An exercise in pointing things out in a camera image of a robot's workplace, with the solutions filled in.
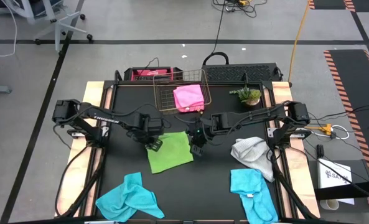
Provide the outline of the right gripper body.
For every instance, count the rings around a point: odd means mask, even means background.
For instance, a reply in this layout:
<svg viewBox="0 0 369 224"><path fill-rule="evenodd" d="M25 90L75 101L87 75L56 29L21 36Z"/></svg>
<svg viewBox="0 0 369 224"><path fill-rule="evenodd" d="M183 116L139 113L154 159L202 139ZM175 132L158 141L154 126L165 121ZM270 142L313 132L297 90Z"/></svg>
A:
<svg viewBox="0 0 369 224"><path fill-rule="evenodd" d="M213 127L213 121L207 118L195 117L185 122L187 124L186 133L190 137L190 144L204 146L206 143L215 145L212 141L214 135L210 128Z"/></svg>

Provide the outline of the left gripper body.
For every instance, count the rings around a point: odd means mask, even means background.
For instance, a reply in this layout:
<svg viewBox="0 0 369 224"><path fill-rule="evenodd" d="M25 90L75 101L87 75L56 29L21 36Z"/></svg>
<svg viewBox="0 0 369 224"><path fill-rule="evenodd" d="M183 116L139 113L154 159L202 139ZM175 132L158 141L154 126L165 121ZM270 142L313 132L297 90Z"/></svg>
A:
<svg viewBox="0 0 369 224"><path fill-rule="evenodd" d="M164 133L162 118L151 118L149 115L135 115L134 121L128 126L126 135L144 145L154 144L157 137Z"/></svg>

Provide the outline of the green microfiber towel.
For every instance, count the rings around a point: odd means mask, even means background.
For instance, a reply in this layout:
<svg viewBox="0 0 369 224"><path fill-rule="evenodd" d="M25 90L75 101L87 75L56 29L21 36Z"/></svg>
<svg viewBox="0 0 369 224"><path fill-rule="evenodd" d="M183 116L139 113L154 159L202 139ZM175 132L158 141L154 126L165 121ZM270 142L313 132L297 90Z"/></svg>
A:
<svg viewBox="0 0 369 224"><path fill-rule="evenodd" d="M158 151L147 150L147 158L152 174L158 174L173 167L192 162L187 134L183 132L165 133L159 136L162 146Z"/></svg>

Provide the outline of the copper wire basket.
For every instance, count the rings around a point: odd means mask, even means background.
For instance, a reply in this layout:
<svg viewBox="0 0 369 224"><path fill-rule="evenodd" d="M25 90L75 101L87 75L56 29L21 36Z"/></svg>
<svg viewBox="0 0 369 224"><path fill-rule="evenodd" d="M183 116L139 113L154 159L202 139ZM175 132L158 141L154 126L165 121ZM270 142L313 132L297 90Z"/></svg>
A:
<svg viewBox="0 0 369 224"><path fill-rule="evenodd" d="M168 80L157 78L156 76L154 77L153 79L154 97L155 104L158 110L163 112L164 114L181 113L175 107L173 91L177 87L185 85L200 85L204 98L204 109L206 108L207 105L209 105L212 102L205 71L202 69L187 70L182 72L180 80Z"/></svg>

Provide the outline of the pink microfiber towel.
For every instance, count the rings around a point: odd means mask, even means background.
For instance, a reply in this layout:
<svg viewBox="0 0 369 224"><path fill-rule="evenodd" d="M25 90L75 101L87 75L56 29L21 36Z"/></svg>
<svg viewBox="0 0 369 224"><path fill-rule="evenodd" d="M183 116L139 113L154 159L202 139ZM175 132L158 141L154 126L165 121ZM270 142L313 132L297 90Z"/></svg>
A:
<svg viewBox="0 0 369 224"><path fill-rule="evenodd" d="M179 86L174 91L175 107L181 113L204 110L204 98L200 85Z"/></svg>

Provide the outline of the grey waffle microfiber towel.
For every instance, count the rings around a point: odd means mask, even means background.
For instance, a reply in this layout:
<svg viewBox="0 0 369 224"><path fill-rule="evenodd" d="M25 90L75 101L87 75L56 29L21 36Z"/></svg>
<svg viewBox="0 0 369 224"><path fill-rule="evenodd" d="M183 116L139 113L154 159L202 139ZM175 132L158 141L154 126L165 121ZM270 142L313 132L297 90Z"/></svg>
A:
<svg viewBox="0 0 369 224"><path fill-rule="evenodd" d="M272 152L266 141L259 137L237 139L231 146L230 154L241 164L259 170L269 182L274 182Z"/></svg>

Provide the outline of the blue microfiber towel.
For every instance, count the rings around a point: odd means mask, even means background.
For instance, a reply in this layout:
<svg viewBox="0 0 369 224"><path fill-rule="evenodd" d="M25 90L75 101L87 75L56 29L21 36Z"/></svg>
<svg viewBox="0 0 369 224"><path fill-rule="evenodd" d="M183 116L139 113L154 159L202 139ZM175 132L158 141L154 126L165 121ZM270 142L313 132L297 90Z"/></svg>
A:
<svg viewBox="0 0 369 224"><path fill-rule="evenodd" d="M140 172L125 175L123 183L97 199L95 205L107 220L116 222L128 221L137 211L165 217L154 192L143 187Z"/></svg>

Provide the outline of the blue towel with white label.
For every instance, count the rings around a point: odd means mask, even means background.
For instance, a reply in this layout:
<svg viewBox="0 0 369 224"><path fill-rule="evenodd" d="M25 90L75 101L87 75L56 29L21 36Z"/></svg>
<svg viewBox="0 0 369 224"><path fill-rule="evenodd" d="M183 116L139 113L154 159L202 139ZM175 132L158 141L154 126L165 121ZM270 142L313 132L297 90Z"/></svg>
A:
<svg viewBox="0 0 369 224"><path fill-rule="evenodd" d="M278 214L270 191L259 170L231 170L230 192L239 195L247 221L250 224L272 224L278 222Z"/></svg>

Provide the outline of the red and black case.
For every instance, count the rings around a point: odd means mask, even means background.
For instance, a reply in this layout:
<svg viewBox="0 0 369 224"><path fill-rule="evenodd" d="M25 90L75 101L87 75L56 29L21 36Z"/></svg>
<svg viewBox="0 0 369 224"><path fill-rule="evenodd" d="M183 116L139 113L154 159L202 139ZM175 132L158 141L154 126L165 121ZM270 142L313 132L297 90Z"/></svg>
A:
<svg viewBox="0 0 369 224"><path fill-rule="evenodd" d="M124 80L131 82L153 81L154 77L180 80L182 70L177 67L132 67L124 72Z"/></svg>

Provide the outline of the potted succulent plant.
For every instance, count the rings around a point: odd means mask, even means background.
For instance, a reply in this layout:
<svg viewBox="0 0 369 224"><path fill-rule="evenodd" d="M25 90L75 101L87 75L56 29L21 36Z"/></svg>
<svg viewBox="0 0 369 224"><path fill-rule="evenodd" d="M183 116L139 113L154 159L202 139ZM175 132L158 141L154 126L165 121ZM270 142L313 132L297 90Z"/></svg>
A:
<svg viewBox="0 0 369 224"><path fill-rule="evenodd" d="M246 106L255 106L260 102L261 91L257 89L251 89L247 86L239 89L229 91L230 95L237 95L239 101Z"/></svg>

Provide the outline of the light wooden side board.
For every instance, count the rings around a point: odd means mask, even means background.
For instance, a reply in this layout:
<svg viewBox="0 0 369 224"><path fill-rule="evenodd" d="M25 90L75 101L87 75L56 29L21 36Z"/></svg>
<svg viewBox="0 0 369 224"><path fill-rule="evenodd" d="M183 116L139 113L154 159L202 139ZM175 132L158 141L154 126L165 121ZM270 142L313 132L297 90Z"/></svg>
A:
<svg viewBox="0 0 369 224"><path fill-rule="evenodd" d="M84 102L89 102L93 105L100 106L102 104L104 81L102 82L87 82L85 94L83 96ZM73 158L86 146L85 137L74 138L71 145L71 151L68 158L68 163L73 161L67 168L63 175L63 181L57 196L57 205L55 206L60 215L67 212L70 206L74 203L78 194L82 191L87 181L88 171L90 176L96 170L101 155L101 149L93 150L87 147L75 160ZM93 199L95 198L95 185L91 186L90 194L86 194L86 202L83 201L82 209L84 209L84 216L91 215L93 209Z"/></svg>
<svg viewBox="0 0 369 224"><path fill-rule="evenodd" d="M286 100L292 101L288 82L272 82L272 85L276 103L282 103ZM310 212L320 218L307 156L304 154L303 141L298 138L291 138L290 145L291 147L286 149L286 159L292 188Z"/></svg>

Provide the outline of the yellow power adapter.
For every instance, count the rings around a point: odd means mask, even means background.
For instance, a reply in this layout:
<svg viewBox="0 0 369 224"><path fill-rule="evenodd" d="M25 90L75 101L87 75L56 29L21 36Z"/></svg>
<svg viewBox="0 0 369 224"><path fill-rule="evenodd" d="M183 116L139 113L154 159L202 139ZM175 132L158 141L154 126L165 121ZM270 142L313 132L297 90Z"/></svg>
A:
<svg viewBox="0 0 369 224"><path fill-rule="evenodd" d="M321 131L325 136L330 136L333 130L331 124L323 124L323 125L318 125L318 126L306 126L305 128L309 130Z"/></svg>

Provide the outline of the white labelled box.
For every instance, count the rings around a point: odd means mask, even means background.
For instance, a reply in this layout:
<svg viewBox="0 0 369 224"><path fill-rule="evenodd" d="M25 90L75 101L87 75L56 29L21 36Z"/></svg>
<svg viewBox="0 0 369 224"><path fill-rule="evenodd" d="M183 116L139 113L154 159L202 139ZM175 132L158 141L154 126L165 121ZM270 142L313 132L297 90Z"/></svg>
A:
<svg viewBox="0 0 369 224"><path fill-rule="evenodd" d="M317 182L318 188L349 185L345 179L352 181L351 168L349 166L330 162L326 159L318 159Z"/></svg>

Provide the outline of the beige tape roll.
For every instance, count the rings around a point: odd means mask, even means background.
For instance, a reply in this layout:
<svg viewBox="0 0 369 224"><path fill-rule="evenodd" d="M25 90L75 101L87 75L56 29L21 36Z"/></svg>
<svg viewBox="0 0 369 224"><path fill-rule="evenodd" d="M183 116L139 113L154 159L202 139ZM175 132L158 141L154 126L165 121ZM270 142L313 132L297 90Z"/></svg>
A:
<svg viewBox="0 0 369 224"><path fill-rule="evenodd" d="M319 203L324 210L337 210L339 208L339 201L336 199L320 200Z"/></svg>

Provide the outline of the black frame strut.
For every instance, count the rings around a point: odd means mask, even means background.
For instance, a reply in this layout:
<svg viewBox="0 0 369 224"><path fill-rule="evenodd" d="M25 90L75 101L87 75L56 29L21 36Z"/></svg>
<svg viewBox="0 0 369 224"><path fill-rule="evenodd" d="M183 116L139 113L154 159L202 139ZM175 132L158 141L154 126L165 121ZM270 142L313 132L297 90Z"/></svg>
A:
<svg viewBox="0 0 369 224"><path fill-rule="evenodd" d="M280 183L283 185L284 189L289 195L289 198L294 202L295 207L300 211L306 220L317 219L317 217L303 204L299 196L295 193L289 182L286 180L284 174L281 172L275 156L274 150L272 150L272 155L270 157L273 166L273 175Z"/></svg>
<svg viewBox="0 0 369 224"><path fill-rule="evenodd" d="M105 164L105 151L106 149L103 147L101 149L100 154L100 160L98 163L98 166L92 176L90 177L89 181L85 184L82 191L79 193L78 197L75 199L75 201L69 206L67 211L61 215L58 215L58 217L73 217L76 211L79 209L82 202L87 198L87 195L91 188L93 187L94 183L100 178L104 164Z"/></svg>

